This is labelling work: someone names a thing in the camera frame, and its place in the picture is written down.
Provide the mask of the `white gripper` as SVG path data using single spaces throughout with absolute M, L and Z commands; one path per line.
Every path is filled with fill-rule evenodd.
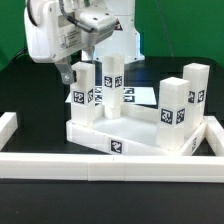
M 82 50 L 94 63 L 94 45 L 112 35 L 114 14 L 103 0 L 25 0 L 25 34 L 30 57 L 36 63 L 55 63 L 64 84 L 77 81 L 66 58 Z

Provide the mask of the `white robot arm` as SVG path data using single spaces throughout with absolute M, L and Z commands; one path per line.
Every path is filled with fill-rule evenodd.
M 53 63 L 66 85 L 76 81 L 69 58 L 84 61 L 112 54 L 125 63 L 144 58 L 135 28 L 135 0 L 25 0 L 28 53 L 36 63 Z

